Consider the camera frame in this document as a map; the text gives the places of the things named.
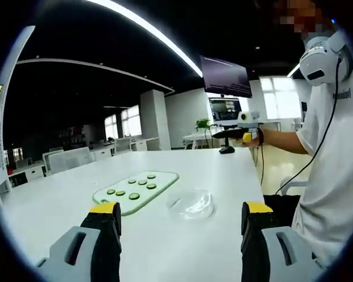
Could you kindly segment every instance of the computer monitor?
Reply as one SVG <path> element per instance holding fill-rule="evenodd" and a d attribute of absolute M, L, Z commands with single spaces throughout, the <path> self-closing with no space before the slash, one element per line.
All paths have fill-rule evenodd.
<path fill-rule="evenodd" d="M 238 98 L 210 98 L 215 125 L 234 127 L 238 124 L 241 104 Z"/>
<path fill-rule="evenodd" d="M 252 98 L 245 67 L 203 56 L 201 66 L 206 92 Z"/>

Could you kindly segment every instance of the window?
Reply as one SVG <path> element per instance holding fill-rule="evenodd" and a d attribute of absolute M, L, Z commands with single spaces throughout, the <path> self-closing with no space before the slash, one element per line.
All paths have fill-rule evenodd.
<path fill-rule="evenodd" d="M 124 136 L 142 135 L 139 106 L 131 107 L 122 112 Z"/>
<path fill-rule="evenodd" d="M 9 165 L 8 151 L 5 150 L 4 153 L 5 153 L 5 164 Z M 14 157 L 14 162 L 24 159 L 22 155 L 22 148 L 13 149 L 13 157 Z"/>
<path fill-rule="evenodd" d="M 221 94 L 216 94 L 216 93 L 207 93 L 208 98 L 220 98 Z M 224 95 L 224 98 L 238 98 L 239 104 L 241 105 L 242 112 L 248 112 L 249 107 L 248 107 L 248 98 L 243 98 L 243 97 L 237 97 L 237 96 L 232 96 L 232 95 Z"/>
<path fill-rule="evenodd" d="M 261 78 L 268 119 L 295 119 L 301 117 L 299 97 L 293 79 Z"/>
<path fill-rule="evenodd" d="M 105 119 L 105 128 L 106 128 L 106 139 L 109 137 L 117 139 L 118 136 L 118 127 L 116 125 L 116 116 L 109 116 Z"/>

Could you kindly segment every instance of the white t-shirt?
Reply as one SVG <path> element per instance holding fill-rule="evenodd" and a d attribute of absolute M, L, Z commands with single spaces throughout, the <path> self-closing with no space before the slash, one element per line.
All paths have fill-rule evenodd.
<path fill-rule="evenodd" d="M 327 128 L 334 93 L 335 84 L 312 88 L 303 128 L 297 132 L 311 155 Z M 353 71 L 348 80 L 339 83 L 334 117 L 308 182 L 292 228 L 329 265 L 353 232 Z"/>

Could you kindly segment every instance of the monitor stand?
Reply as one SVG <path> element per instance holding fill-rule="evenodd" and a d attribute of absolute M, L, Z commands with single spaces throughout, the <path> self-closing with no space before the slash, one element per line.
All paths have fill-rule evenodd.
<path fill-rule="evenodd" d="M 232 126 L 224 126 L 224 130 L 228 130 Z M 235 152 L 235 149 L 232 146 L 229 146 L 229 138 L 225 137 L 225 147 L 223 147 L 219 153 L 220 154 L 231 154 Z"/>

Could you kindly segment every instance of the person's arm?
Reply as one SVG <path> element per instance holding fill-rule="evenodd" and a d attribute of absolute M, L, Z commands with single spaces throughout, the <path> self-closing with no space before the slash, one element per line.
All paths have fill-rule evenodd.
<path fill-rule="evenodd" d="M 299 131 L 280 132 L 261 128 L 264 135 L 264 143 L 291 153 L 314 155 L 319 132 L 317 108 L 321 104 L 319 99 L 320 92 L 320 87 L 312 88 L 306 119 Z M 248 143 L 242 143 L 242 145 L 245 147 L 259 146 L 259 139 L 256 138 Z"/>
<path fill-rule="evenodd" d="M 262 129 L 262 132 L 264 135 L 264 144 L 272 145 L 291 153 L 308 154 L 295 132 L 280 132 L 270 129 Z M 258 146 L 259 139 L 256 138 L 248 143 L 242 143 L 242 145 L 245 147 Z"/>

